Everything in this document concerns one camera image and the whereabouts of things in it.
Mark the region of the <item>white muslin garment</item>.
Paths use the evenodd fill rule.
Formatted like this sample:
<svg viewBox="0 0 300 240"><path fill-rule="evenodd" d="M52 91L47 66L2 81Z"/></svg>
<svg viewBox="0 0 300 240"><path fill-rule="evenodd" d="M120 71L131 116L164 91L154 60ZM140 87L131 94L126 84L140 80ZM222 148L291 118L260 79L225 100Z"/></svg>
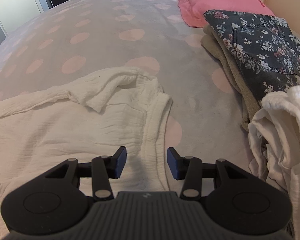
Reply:
<svg viewBox="0 0 300 240"><path fill-rule="evenodd" d="M0 206L5 196L65 160L87 163L127 149L114 192L166 191L164 139L171 97L136 67L0 102ZM0 239L8 233L0 214Z"/></svg>

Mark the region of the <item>white folded garment stack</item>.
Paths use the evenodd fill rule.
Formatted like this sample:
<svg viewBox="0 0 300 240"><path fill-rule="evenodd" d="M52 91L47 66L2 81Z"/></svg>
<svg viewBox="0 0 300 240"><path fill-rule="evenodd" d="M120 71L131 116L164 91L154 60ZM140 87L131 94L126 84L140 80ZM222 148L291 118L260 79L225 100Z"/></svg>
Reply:
<svg viewBox="0 0 300 240"><path fill-rule="evenodd" d="M294 238L300 239L300 86L271 92L248 125L253 175L287 191Z"/></svg>

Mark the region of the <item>beige folded garment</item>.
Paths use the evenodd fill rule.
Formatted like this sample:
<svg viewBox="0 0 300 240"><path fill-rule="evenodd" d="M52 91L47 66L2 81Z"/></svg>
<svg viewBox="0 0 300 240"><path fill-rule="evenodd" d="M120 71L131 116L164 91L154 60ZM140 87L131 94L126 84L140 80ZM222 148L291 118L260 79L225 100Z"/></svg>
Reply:
<svg viewBox="0 0 300 240"><path fill-rule="evenodd" d="M252 92L245 84L242 74L239 71L235 58L227 50L223 41L210 25L203 28L205 33L201 39L202 46L221 63L227 79L234 89L242 96L242 120L241 126L248 131L248 125L257 111L261 109L259 102L255 99Z"/></svg>

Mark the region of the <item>dark floral folded garment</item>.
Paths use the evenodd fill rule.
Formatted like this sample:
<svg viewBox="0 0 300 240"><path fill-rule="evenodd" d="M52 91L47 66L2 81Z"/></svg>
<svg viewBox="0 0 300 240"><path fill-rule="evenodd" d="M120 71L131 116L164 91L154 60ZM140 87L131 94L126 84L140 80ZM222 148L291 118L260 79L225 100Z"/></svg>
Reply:
<svg viewBox="0 0 300 240"><path fill-rule="evenodd" d="M285 19L225 10L208 10L204 18L235 58L256 100L300 85L300 39Z"/></svg>

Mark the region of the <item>grey pink-dotted bed sheet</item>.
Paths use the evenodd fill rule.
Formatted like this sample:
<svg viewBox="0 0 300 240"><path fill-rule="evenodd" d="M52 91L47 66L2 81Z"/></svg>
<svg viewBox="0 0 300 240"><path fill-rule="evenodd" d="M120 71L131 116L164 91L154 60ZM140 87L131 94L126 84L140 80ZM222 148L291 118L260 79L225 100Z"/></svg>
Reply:
<svg viewBox="0 0 300 240"><path fill-rule="evenodd" d="M71 83L93 72L136 67L171 97L164 139L167 191L179 192L166 151L250 172L242 96L201 44L203 28L177 0L70 0L25 23L0 45L0 102Z"/></svg>

